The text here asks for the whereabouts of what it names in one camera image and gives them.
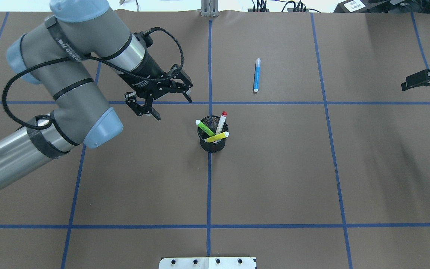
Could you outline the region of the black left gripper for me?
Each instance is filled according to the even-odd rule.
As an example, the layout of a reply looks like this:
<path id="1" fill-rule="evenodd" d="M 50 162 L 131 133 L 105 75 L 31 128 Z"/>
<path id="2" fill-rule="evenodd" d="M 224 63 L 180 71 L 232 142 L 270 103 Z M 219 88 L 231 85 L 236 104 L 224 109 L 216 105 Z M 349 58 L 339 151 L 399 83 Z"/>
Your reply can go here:
<path id="1" fill-rule="evenodd" d="M 193 83 L 181 66 L 174 64 L 164 72 L 149 54 L 139 67 L 129 74 L 121 73 L 119 77 L 132 89 L 125 93 L 125 104 L 138 117 L 147 115 L 160 121 L 161 116 L 153 108 L 153 101 L 168 93 L 182 94 L 189 103 L 193 102 L 190 96 Z"/>

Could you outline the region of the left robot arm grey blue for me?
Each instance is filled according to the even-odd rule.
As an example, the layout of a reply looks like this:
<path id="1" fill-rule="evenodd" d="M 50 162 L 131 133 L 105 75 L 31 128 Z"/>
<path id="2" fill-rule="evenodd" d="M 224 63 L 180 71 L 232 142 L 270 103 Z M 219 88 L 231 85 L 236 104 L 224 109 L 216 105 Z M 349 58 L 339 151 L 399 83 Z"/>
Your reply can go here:
<path id="1" fill-rule="evenodd" d="M 52 15 L 22 35 L 6 52 L 15 72 L 5 85 L 1 103 L 19 129 L 0 140 L 0 190 L 83 144 L 97 148 L 123 130 L 114 108 L 82 64 L 105 64 L 130 86 L 125 103 L 137 115 L 160 120 L 153 102 L 180 93 L 191 103 L 193 86 L 184 63 L 164 72 L 148 47 L 154 27 L 132 33 L 106 0 L 51 0 Z M 57 108 L 24 121 L 7 105 L 18 79 L 43 84 Z"/>

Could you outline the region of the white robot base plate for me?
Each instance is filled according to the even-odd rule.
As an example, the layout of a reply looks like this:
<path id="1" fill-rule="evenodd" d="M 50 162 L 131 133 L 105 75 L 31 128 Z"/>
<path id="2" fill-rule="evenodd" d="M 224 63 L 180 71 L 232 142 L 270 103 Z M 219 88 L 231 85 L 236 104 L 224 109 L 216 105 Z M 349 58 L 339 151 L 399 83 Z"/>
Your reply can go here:
<path id="1" fill-rule="evenodd" d="M 166 257 L 159 269 L 256 269 L 254 257 Z"/>

